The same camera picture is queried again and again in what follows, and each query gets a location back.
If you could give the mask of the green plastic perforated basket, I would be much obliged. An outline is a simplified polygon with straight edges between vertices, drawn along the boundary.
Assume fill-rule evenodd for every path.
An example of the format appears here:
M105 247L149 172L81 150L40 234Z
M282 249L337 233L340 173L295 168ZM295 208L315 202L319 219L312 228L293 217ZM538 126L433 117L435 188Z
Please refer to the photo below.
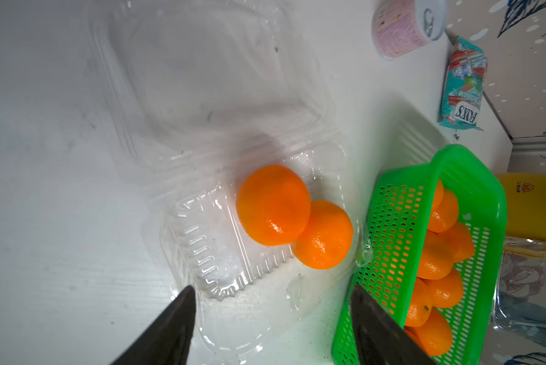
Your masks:
M452 346L434 362L477 364L496 291L507 204L499 180L466 147L451 144L428 163L381 175L367 221L373 255L351 284L362 287L398 325L405 323L438 184L458 199L458 219L471 231L475 254L458 264L465 294L459 305L443 310Z

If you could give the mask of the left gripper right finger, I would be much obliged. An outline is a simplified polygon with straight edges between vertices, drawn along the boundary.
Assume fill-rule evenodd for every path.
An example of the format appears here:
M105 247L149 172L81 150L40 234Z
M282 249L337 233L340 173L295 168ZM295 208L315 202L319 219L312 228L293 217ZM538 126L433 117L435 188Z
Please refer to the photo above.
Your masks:
M361 364L435 364L359 284L351 292L350 312Z

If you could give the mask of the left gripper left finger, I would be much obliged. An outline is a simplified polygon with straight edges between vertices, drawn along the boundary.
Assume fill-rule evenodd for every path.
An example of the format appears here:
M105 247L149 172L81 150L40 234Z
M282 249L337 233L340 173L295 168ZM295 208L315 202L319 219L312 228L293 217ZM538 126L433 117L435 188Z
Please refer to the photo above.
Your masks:
M195 289L187 286L114 364L187 363L194 333Z

